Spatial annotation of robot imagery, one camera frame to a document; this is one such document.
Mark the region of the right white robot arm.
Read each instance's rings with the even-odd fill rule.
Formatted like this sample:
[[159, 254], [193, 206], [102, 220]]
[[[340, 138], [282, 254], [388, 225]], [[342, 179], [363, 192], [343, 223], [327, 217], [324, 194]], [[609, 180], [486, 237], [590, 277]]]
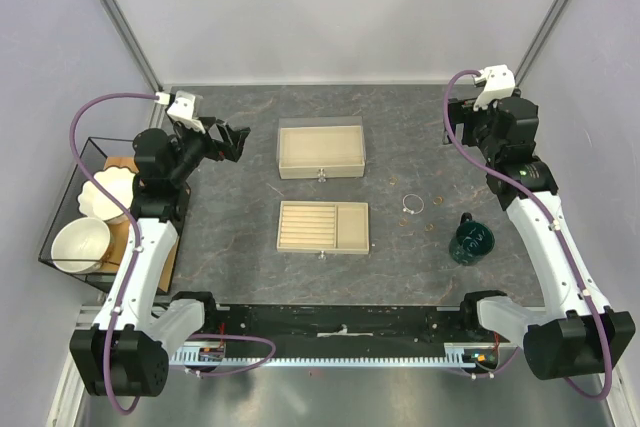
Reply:
[[635, 323], [611, 307], [570, 235], [555, 179], [535, 154], [537, 105], [516, 95], [485, 108], [471, 99], [445, 105], [448, 141], [479, 149], [490, 190], [524, 242], [544, 300], [535, 312], [501, 291], [468, 294], [460, 333], [477, 341], [493, 331], [511, 341], [540, 380], [610, 373]]

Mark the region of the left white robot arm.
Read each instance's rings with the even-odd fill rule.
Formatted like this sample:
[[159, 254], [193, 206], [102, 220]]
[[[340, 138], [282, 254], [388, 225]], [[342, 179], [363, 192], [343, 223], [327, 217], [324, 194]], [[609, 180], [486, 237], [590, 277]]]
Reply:
[[156, 397], [168, 377], [169, 360], [188, 337], [208, 340], [219, 316], [206, 292], [176, 294], [167, 310], [152, 308], [169, 254], [179, 242], [191, 195], [188, 177], [209, 159], [240, 160], [250, 128], [232, 128], [215, 117], [203, 130], [173, 122], [173, 131], [151, 128], [133, 140], [137, 172], [121, 265], [90, 329], [74, 331], [70, 353], [93, 396]]

